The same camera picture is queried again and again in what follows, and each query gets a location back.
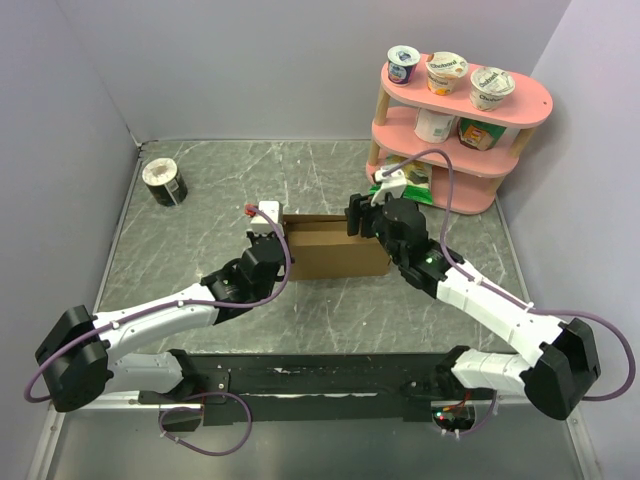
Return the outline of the brown cardboard box sheet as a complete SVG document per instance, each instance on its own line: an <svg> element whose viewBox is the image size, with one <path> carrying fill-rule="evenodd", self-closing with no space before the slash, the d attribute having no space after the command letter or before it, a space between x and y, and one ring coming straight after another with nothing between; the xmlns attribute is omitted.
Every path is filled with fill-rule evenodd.
<svg viewBox="0 0 640 480"><path fill-rule="evenodd" d="M291 281L384 276L391 260L375 238L347 235L345 215L285 214Z"/></svg>

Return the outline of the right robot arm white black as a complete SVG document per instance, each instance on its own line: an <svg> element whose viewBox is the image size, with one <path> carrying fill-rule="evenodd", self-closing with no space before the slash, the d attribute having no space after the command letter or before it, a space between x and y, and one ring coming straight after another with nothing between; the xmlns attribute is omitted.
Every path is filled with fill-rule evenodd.
<svg viewBox="0 0 640 480"><path fill-rule="evenodd" d="M524 396L540 412L565 420L600 375L594 334L574 318L536 315L486 280L456 252L430 238L426 218L409 199L354 194L345 210L350 236L374 238L412 287L489 329L512 354L457 347L437 374L437 386L456 399L485 388Z"/></svg>

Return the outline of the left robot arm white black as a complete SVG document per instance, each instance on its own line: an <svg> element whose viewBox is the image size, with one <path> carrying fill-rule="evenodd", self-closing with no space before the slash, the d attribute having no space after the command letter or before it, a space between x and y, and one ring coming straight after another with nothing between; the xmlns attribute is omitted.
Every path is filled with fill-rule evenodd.
<svg viewBox="0 0 640 480"><path fill-rule="evenodd" d="M173 295L124 310L92 314L66 310L35 352L38 375L61 413L99 396L126 390L191 399L198 377L183 353L145 356L138 349L171 335L222 324L277 297L287 282L291 253L280 231L256 235L240 257Z"/></svg>

